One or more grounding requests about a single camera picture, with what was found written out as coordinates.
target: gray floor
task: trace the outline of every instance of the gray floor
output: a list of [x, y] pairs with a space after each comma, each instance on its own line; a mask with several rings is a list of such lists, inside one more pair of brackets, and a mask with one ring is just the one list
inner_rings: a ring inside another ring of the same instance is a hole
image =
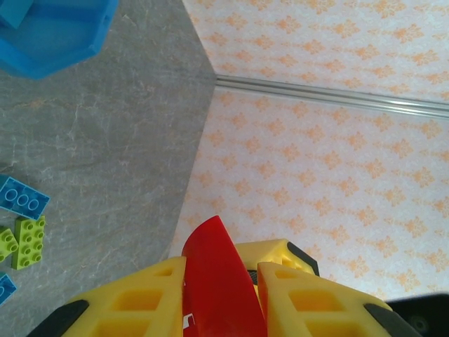
[[181, 0], [122, 0], [101, 54], [49, 79], [0, 73], [0, 173], [52, 198], [43, 260], [0, 264], [2, 337], [166, 257], [214, 84]]

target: lime green lego brick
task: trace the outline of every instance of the lime green lego brick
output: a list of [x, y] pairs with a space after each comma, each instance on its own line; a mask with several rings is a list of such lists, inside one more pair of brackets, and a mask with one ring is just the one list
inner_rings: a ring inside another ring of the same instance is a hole
[[43, 229], [45, 216], [38, 220], [18, 218], [15, 221], [15, 238], [19, 249], [13, 253], [13, 265], [16, 270], [29, 267], [42, 259]]
[[19, 244], [15, 240], [13, 232], [7, 227], [0, 227], [0, 262], [5, 261], [5, 258], [17, 251]]

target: black object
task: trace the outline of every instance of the black object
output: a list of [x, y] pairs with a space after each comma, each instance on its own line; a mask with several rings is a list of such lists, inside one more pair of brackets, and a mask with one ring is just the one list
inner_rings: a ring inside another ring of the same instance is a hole
[[402, 298], [387, 304], [422, 337], [449, 336], [449, 294]]
[[253, 284], [257, 286], [257, 270], [248, 270], [248, 274], [250, 275]]
[[87, 300], [76, 300], [63, 305], [31, 331], [28, 337], [61, 337], [88, 308]]
[[287, 243], [287, 249], [296, 257], [303, 260], [305, 263], [307, 263], [312, 270], [314, 271], [314, 274], [316, 276], [320, 276], [320, 272], [318, 269], [318, 263], [316, 260], [314, 260], [311, 256], [309, 256], [305, 251], [302, 251], [301, 249], [297, 248], [294, 244], [291, 242]]
[[420, 337], [418, 332], [394, 311], [371, 303], [365, 304], [364, 307], [391, 337]]

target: blue lego brick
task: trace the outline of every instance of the blue lego brick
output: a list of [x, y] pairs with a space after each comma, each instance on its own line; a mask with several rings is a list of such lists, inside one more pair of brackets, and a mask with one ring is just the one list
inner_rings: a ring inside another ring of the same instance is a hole
[[19, 28], [32, 4], [33, 0], [0, 0], [0, 24]]
[[4, 272], [0, 272], [0, 306], [11, 296], [17, 287]]
[[38, 220], [49, 201], [50, 197], [12, 177], [0, 174], [1, 208]]

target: patterned wallpaper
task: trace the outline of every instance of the patterned wallpaper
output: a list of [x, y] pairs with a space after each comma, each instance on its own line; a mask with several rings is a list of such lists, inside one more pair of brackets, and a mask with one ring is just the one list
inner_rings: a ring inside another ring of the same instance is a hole
[[215, 90], [171, 255], [219, 214], [380, 298], [449, 291], [449, 121]]
[[218, 74], [449, 101], [446, 0], [184, 0]]

